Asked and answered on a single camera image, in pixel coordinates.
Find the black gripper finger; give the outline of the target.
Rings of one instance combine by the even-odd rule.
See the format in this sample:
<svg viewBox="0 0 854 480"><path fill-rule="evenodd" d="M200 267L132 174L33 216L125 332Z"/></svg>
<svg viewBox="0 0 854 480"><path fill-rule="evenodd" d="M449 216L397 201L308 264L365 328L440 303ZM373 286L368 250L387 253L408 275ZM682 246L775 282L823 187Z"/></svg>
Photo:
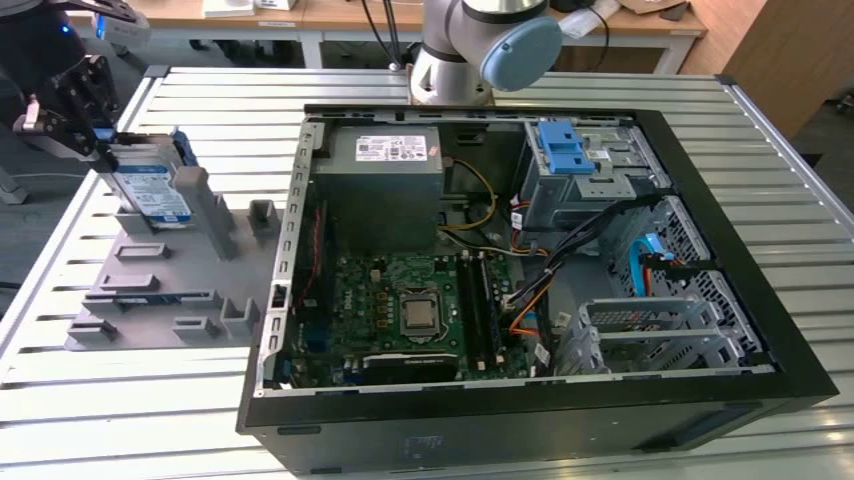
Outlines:
<svg viewBox="0 0 854 480"><path fill-rule="evenodd" d="M58 112L76 127L112 129L120 116L118 96L106 57L86 55L49 80Z"/></svg>
<svg viewBox="0 0 854 480"><path fill-rule="evenodd" d="M112 173L117 169L110 149L116 130L78 126L44 108L34 95L26 99L25 111L13 123L12 132L30 146L56 157L81 161L97 173Z"/></svg>

